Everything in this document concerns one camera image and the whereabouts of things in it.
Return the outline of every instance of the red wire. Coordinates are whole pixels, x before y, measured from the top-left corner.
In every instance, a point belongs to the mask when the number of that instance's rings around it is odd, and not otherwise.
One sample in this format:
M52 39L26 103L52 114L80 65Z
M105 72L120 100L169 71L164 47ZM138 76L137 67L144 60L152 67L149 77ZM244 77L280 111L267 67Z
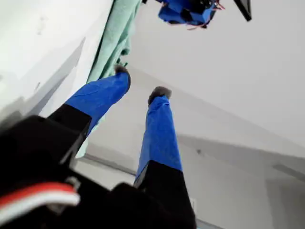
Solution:
M190 29L187 29L187 30L195 30L195 29L197 29L198 27L203 27L203 26L207 25L207 23L209 23L210 20L211 20L211 18L209 17L209 19L208 19L208 21L207 21L206 23L201 24L201 25L192 25L192 26L194 26L194 27L193 27L193 28L190 28Z
M13 193L9 193L3 197L0 197L0 208L4 205L10 204L16 200L31 196L33 194L45 192L45 191L63 191L68 193L75 193L76 191L73 189L71 185L49 182L36 184L30 187L26 187Z

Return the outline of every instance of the red and white wire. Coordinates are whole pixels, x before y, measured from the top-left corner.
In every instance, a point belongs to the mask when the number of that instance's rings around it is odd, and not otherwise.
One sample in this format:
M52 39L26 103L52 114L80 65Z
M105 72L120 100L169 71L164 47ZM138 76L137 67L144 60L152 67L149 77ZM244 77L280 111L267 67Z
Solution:
M0 226L47 204L76 206L80 196L71 185L41 183L0 197Z
M216 0L216 4L223 10L225 10L225 7L219 3L219 0Z
M189 29L187 29L187 30L195 30L195 29L197 29L198 27L201 27L201 28L202 28L203 26L207 25L207 24L210 22L210 20L211 20L211 18L209 17L208 20L206 21L206 23L203 23L203 24L201 24L201 25L192 25L193 28L189 28Z

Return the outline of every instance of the green towel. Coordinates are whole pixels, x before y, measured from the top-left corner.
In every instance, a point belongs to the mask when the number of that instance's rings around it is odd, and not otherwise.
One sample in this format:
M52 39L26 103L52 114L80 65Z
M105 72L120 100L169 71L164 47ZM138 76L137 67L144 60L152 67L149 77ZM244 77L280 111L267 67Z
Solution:
M130 51L130 34L141 0L115 0L102 37L102 44L87 83L114 75L120 56Z

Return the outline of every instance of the white ceiling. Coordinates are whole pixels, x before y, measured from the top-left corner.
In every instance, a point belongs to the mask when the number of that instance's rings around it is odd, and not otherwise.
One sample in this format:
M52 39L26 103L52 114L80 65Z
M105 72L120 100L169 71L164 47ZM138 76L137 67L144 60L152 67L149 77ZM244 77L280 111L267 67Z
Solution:
M283 165L303 174L305 179L305 159L180 134L178 134L178 141L180 144L200 150L199 154L203 157L213 157L268 180L290 180L295 178L291 173L287 174L274 169L276 165ZM305 188L305 184L302 181L299 183Z
M305 146L305 2L253 0L247 23L223 0L207 30L141 7L129 63L196 98Z

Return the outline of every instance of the white wire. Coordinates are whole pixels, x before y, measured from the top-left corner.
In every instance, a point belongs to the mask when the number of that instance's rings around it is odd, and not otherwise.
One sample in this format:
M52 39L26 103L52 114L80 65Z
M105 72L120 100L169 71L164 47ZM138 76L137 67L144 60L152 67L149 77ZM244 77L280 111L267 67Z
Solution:
M45 191L28 196L0 208L0 226L24 215L33 209L47 204L76 206L80 201L77 193L65 191Z

